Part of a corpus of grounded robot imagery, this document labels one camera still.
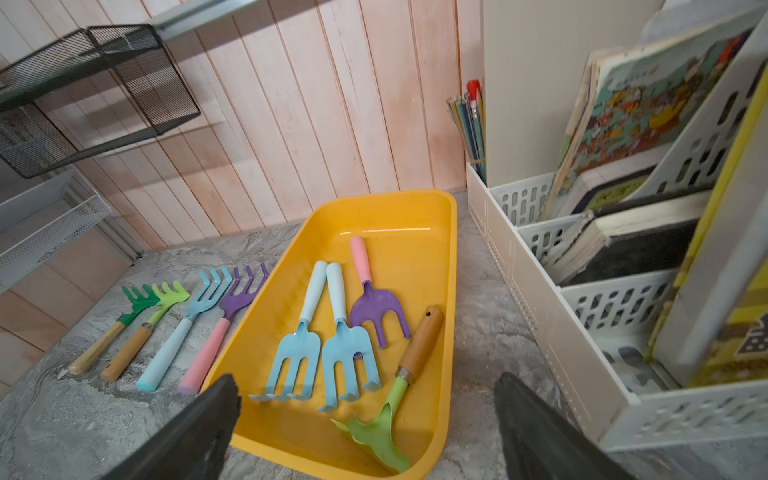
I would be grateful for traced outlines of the light blue hand fork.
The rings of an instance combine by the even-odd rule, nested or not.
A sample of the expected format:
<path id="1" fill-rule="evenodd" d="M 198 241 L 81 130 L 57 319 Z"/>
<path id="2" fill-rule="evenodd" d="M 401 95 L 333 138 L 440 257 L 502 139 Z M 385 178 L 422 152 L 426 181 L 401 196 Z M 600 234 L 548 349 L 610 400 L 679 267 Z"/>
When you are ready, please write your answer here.
<path id="1" fill-rule="evenodd" d="M 338 408 L 335 365 L 341 363 L 346 392 L 341 399 L 354 402 L 360 397 L 355 370 L 355 355 L 360 353 L 366 372 L 367 382 L 363 388 L 372 392 L 382 387 L 370 336 L 361 326 L 349 327 L 347 323 L 345 286 L 342 267 L 339 263 L 326 266 L 327 284 L 335 321 L 335 335 L 328 339 L 322 349 L 322 367 L 325 404 L 319 412 L 331 413 Z"/>

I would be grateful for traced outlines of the purple rake pink handle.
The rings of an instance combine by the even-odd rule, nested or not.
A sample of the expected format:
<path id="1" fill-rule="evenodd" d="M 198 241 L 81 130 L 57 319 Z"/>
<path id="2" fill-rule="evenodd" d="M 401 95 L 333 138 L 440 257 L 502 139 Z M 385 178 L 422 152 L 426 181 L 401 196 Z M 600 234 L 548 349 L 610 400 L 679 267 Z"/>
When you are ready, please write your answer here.
<path id="1" fill-rule="evenodd" d="M 180 394 L 194 396 L 199 393 L 202 384 L 223 345 L 231 321 L 240 310 L 248 307 L 253 302 L 269 276 L 269 270 L 264 262 L 260 264 L 260 268 L 262 272 L 261 282 L 253 293 L 249 293 L 248 290 L 251 287 L 255 276 L 250 266 L 245 267 L 248 282 L 239 294 L 236 294 L 235 291 L 240 284 L 240 272 L 237 267 L 234 268 L 234 283 L 219 302 L 219 308 L 223 311 L 223 317 L 218 320 L 213 331 L 195 356 L 191 366 L 179 382 L 177 391 Z"/>

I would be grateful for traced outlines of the light blue hand rake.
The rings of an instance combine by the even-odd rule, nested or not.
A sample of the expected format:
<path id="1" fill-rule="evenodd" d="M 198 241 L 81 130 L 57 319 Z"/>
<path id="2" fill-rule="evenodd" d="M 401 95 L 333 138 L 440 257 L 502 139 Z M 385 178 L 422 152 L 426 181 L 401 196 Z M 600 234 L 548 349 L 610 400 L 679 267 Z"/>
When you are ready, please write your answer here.
<path id="1" fill-rule="evenodd" d="M 284 402 L 290 399 L 307 401 L 311 398 L 320 361 L 322 343 L 319 335 L 309 330 L 309 325 L 314 317 L 319 299 L 325 287 L 327 266 L 328 264 L 322 260 L 315 263 L 306 290 L 297 329 L 294 333 L 286 335 L 281 339 L 264 392 L 261 395 L 250 395 L 249 398 L 251 400 L 259 402 L 278 400 Z M 305 377 L 301 382 L 301 392 L 295 394 L 294 389 L 298 381 L 298 371 L 304 359 L 307 360 Z M 278 379 L 285 361 L 289 362 L 289 371 L 282 393 L 278 395 L 276 393 Z"/>

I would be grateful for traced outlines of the beige folder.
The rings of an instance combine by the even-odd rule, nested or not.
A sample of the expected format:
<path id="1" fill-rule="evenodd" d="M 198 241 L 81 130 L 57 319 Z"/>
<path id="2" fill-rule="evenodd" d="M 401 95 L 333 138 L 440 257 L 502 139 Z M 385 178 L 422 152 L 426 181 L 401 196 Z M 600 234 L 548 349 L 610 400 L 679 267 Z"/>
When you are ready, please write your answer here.
<path id="1" fill-rule="evenodd" d="M 550 173 L 590 52 L 630 46 L 659 1 L 486 1 L 486 183 Z"/>

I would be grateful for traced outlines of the pink handled garden tool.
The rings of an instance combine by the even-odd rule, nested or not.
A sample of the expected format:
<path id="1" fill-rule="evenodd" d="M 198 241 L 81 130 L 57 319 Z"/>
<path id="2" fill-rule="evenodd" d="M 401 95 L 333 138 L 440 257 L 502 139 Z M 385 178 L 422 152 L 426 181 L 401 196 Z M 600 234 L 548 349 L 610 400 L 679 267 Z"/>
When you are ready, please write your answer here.
<path id="1" fill-rule="evenodd" d="M 387 312 L 393 312 L 397 316 L 404 338 L 410 339 L 410 327 L 397 296 L 389 290 L 376 289 L 373 286 L 364 239 L 360 236 L 354 236 L 350 240 L 350 247 L 363 292 L 350 310 L 349 325 L 358 327 L 366 321 L 370 321 L 375 328 L 378 345 L 384 349 L 387 347 L 387 338 L 383 327 L 383 317 Z"/>

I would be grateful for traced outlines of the light green wooden handled rake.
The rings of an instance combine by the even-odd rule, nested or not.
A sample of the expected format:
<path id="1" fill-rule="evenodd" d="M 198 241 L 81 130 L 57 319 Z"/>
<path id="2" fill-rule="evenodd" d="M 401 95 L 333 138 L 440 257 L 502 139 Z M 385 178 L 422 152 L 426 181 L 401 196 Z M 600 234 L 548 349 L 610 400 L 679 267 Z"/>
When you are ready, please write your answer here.
<path id="1" fill-rule="evenodd" d="M 176 304 L 189 299 L 190 294 L 179 281 L 174 281 L 172 287 L 166 282 L 162 283 L 162 289 L 156 284 L 152 285 L 153 293 L 159 299 L 158 310 L 144 322 L 126 342 L 113 360 L 102 371 L 100 377 L 107 382 L 116 381 L 133 361 L 135 356 L 150 338 L 155 327 L 163 316 Z"/>

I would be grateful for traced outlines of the green rake wooden handle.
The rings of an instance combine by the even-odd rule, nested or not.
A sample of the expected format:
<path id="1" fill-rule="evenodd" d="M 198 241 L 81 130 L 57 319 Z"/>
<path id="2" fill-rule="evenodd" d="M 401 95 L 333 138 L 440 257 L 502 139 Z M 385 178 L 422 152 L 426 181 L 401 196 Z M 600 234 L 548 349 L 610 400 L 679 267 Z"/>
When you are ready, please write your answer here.
<path id="1" fill-rule="evenodd" d="M 79 376 L 88 371 L 102 352 L 113 343 L 116 337 L 130 325 L 140 313 L 159 302 L 158 295 L 154 293 L 148 284 L 144 284 L 141 288 L 133 287 L 129 289 L 128 287 L 123 287 L 122 291 L 131 303 L 131 311 L 122 314 L 100 339 L 94 342 L 84 353 L 69 365 L 68 372 L 70 374 Z"/>

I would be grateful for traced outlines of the bundle of pencils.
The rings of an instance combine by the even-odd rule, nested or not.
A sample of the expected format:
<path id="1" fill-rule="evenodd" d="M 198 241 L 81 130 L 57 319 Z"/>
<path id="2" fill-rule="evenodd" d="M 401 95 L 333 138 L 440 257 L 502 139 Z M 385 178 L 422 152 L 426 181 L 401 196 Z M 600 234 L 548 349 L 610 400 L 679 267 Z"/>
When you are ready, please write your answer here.
<path id="1" fill-rule="evenodd" d="M 482 82 L 479 79 L 469 80 L 466 92 L 461 96 L 448 98 L 446 104 L 461 136 L 469 164 L 486 184 L 486 128 Z"/>

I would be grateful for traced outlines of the white desktop file organizer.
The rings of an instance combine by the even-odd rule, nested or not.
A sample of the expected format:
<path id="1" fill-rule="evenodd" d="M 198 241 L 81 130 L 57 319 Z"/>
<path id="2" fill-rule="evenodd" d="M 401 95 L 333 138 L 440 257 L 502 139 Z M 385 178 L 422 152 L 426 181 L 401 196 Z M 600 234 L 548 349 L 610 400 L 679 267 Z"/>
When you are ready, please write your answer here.
<path id="1" fill-rule="evenodd" d="M 636 199 L 715 185 L 764 104 L 758 86 L 766 61 L 760 22 Z M 607 451 L 765 436 L 765 381 L 683 388 L 654 364 L 655 380 L 646 384 L 620 357 L 625 347 L 649 350 L 673 296 L 674 270 L 568 287 L 551 280 L 541 260 L 578 222 L 541 219 L 552 180 L 544 174 L 491 188 L 469 173 L 469 210 L 585 436 Z"/>

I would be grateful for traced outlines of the black mesh wall basket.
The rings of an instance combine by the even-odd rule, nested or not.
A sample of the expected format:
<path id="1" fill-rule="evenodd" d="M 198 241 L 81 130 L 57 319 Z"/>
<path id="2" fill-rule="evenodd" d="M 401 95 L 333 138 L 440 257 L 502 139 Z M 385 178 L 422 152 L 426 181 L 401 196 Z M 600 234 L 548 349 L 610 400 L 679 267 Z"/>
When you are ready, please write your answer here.
<path id="1" fill-rule="evenodd" d="M 1 159 L 25 179 L 199 117 L 149 24 L 75 30 L 1 71 Z"/>

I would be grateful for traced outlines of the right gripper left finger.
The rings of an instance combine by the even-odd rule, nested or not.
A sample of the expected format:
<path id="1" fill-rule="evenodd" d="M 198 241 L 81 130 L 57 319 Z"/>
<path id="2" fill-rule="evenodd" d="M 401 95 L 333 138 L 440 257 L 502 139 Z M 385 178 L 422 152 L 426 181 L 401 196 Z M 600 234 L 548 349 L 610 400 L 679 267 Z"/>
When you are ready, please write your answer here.
<path id="1" fill-rule="evenodd" d="M 230 374 L 217 379 L 106 479 L 217 479 L 241 412 Z"/>

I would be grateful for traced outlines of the yellow picture book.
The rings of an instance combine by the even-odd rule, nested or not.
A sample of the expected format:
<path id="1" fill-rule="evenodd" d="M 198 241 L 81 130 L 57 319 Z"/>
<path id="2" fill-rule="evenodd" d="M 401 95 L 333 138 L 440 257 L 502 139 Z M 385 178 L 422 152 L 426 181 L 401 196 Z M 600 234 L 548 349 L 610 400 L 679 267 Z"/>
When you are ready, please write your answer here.
<path id="1" fill-rule="evenodd" d="M 767 81 L 753 100 L 657 323 L 650 356 L 682 387 L 767 376 Z"/>

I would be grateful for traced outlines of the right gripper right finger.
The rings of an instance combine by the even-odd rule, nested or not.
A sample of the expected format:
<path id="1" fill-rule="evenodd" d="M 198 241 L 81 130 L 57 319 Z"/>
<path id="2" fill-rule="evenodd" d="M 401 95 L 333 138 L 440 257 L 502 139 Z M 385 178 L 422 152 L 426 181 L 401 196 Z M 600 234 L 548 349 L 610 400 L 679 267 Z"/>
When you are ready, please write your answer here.
<path id="1" fill-rule="evenodd" d="M 494 406 L 510 479 L 630 479 L 516 375 L 494 385 Z"/>

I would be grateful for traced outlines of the dark covered book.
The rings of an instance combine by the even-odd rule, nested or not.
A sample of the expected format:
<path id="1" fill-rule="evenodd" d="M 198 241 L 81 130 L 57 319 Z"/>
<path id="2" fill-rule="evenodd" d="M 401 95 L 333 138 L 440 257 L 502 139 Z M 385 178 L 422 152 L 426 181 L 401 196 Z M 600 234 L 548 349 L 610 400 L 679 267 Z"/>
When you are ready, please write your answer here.
<path id="1" fill-rule="evenodd" d="M 558 286 L 679 267 L 712 190 L 696 187 L 583 213 L 544 255 Z"/>

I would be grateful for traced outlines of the yellow storage box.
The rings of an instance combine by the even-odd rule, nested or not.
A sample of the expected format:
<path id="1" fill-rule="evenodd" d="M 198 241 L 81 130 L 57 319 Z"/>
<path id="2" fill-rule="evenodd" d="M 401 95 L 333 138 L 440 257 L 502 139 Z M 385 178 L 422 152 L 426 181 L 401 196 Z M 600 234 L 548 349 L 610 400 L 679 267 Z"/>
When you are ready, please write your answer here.
<path id="1" fill-rule="evenodd" d="M 231 375 L 242 408 L 231 439 L 242 452 L 302 473 L 327 479 L 390 479 L 384 468 L 343 434 L 338 423 L 373 419 L 395 381 L 408 347 L 395 314 L 383 317 L 387 344 L 373 350 L 382 382 L 366 388 L 362 360 L 353 372 L 335 368 L 338 402 L 325 412 L 326 378 L 315 377 L 312 395 L 285 397 L 276 390 L 263 399 L 280 341 L 300 323 L 310 277 L 319 261 L 342 267 L 345 297 L 353 304 L 363 288 L 351 246 L 364 240 L 376 288 L 399 299 L 411 330 L 431 307 L 444 322 L 423 371 L 409 386 L 392 423 L 395 445 L 409 458 L 408 479 L 421 479 L 445 446 L 450 418 L 457 280 L 457 204 L 439 190 L 419 190 L 345 198 L 314 211 L 277 262 L 218 356 L 209 379 Z"/>

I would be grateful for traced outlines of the colourful cartoon picture book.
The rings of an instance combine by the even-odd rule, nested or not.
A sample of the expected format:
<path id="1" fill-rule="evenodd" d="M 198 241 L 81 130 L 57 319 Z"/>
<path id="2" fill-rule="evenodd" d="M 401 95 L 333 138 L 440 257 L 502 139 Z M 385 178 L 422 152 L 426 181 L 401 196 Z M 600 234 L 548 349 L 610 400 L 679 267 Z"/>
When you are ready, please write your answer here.
<path id="1" fill-rule="evenodd" d="M 724 23 L 592 60 L 587 99 L 540 217 L 559 214 L 582 173 L 675 140 L 753 30 Z"/>

